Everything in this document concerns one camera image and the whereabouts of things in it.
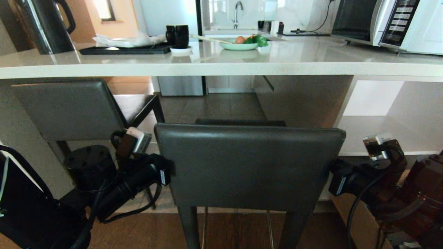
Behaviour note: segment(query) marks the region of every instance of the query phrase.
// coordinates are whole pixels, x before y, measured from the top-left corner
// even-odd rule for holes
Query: faucet
[[[234,29],[238,28],[238,20],[237,20],[237,8],[238,8],[238,5],[240,5],[241,10],[243,10],[243,4],[241,3],[241,1],[238,1],[235,4],[234,20],[232,20],[232,22],[234,23]]]

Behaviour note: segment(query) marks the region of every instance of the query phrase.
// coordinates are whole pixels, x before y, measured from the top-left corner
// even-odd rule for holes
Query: green vegetable
[[[259,47],[266,47],[268,44],[268,40],[261,36],[261,35],[256,35],[254,37],[249,37],[246,39],[245,42],[243,42],[243,44],[252,44],[252,43],[257,43],[257,45]]]
[[[251,37],[247,38],[245,42],[243,42],[243,44],[252,44],[255,43],[254,39],[252,39]]]
[[[254,43],[257,43],[259,47],[266,47],[268,44],[268,40],[261,36],[261,35],[256,35],[254,36]]]

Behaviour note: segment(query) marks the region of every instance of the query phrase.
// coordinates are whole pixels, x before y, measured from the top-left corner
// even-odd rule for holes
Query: white countertop
[[[30,50],[0,57],[0,78],[182,75],[404,75],[443,77],[443,57],[400,54],[331,37],[280,37],[288,41],[252,51],[190,42],[193,54],[40,55]],[[93,44],[76,44],[78,49]]]

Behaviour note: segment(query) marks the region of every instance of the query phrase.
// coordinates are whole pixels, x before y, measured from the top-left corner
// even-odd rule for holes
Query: chair backrest
[[[157,124],[178,206],[310,213],[346,133],[340,129]]]
[[[109,139],[126,122],[102,79],[39,79],[12,88],[46,141]]]

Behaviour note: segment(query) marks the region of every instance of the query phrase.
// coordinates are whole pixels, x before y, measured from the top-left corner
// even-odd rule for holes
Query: window
[[[115,21],[110,0],[94,0],[94,5],[102,21]]]

